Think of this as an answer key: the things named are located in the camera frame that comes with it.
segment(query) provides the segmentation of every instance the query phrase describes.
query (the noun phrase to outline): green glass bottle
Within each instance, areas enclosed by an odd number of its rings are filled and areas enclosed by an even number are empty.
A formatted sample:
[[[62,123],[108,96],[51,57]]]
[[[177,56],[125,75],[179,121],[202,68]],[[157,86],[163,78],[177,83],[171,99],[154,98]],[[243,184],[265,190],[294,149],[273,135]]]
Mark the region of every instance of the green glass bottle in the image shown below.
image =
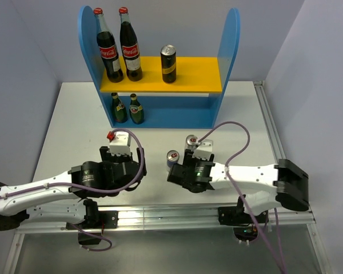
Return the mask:
[[[141,124],[145,120],[143,107],[137,100],[135,93],[131,94],[130,117],[135,124]]]
[[[126,122],[128,117],[125,105],[122,103],[116,92],[112,92],[111,95],[113,100],[112,105],[110,107],[110,111],[112,113],[114,120],[116,120],[118,123]]]

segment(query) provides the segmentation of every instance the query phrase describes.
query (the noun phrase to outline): blue shelf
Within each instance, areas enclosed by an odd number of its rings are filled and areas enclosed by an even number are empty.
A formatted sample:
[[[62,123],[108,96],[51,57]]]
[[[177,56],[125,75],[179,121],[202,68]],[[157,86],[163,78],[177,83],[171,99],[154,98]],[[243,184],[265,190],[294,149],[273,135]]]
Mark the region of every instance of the blue shelf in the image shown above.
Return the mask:
[[[134,124],[130,118],[125,123],[117,123],[110,115],[111,96],[100,92],[104,65],[96,41],[96,20],[93,9],[89,6],[82,6],[78,14],[78,36],[82,55],[112,127],[212,128],[216,122],[237,55],[240,37],[240,15],[237,9],[229,10],[217,54],[222,93],[211,93],[208,97],[138,96],[145,109],[145,122],[142,124]],[[130,99],[124,96],[121,96],[121,98],[125,106],[128,107]]]
[[[120,96],[128,109],[130,98]],[[126,128],[210,128],[213,121],[211,100],[208,97],[137,96],[145,110],[145,121],[134,124],[113,122],[113,127]],[[111,96],[103,96],[110,112]]]

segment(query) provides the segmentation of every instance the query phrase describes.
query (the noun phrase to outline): yellow shelf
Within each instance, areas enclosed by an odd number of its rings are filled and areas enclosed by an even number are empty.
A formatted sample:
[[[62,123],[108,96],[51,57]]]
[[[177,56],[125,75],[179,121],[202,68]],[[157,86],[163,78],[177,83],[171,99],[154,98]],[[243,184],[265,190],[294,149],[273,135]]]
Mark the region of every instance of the yellow shelf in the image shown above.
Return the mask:
[[[124,79],[112,83],[104,70],[101,92],[222,93],[216,57],[177,57],[177,80],[171,84],[162,80],[160,57],[141,57],[143,77],[137,82],[128,79],[122,57],[120,61]]]

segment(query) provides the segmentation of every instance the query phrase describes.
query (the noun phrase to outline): soda bottle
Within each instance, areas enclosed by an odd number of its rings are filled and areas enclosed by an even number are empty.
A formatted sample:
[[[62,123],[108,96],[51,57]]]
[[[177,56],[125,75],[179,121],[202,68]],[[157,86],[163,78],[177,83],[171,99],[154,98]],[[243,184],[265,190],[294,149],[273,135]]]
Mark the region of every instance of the soda bottle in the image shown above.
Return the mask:
[[[100,7],[94,9],[94,15],[97,18],[97,43],[101,51],[108,79],[113,83],[118,83],[123,80],[123,72],[119,63],[119,55],[114,36],[107,27],[103,10]]]
[[[131,94],[130,117],[135,124],[141,124],[144,121],[143,108],[135,93]]]
[[[111,105],[111,113],[118,123],[124,123],[127,121],[127,111],[125,108],[125,105],[122,103],[120,98],[118,97],[118,94],[116,92],[112,92],[112,105]]]
[[[121,7],[119,9],[119,15],[121,16],[120,41],[127,68],[127,76],[131,81],[139,81],[142,78],[142,69],[137,37],[132,28],[130,17],[128,16],[128,9]]]

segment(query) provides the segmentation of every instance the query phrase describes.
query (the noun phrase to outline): white wall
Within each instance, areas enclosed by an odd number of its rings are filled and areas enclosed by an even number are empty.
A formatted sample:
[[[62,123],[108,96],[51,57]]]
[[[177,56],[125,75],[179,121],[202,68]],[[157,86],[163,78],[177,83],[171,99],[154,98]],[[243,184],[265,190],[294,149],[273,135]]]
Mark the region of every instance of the white wall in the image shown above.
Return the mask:
[[[118,8],[127,6],[143,55],[171,43],[179,56],[216,56],[231,7],[241,13],[241,39],[233,79],[264,80],[304,0],[12,0],[61,82],[91,81],[82,58],[77,14],[103,8],[119,38]]]
[[[265,90],[286,156],[309,174],[333,269],[343,273],[343,1],[305,0]]]
[[[0,181],[32,180],[59,84],[9,0],[0,0]],[[0,232],[0,273],[13,231]]]

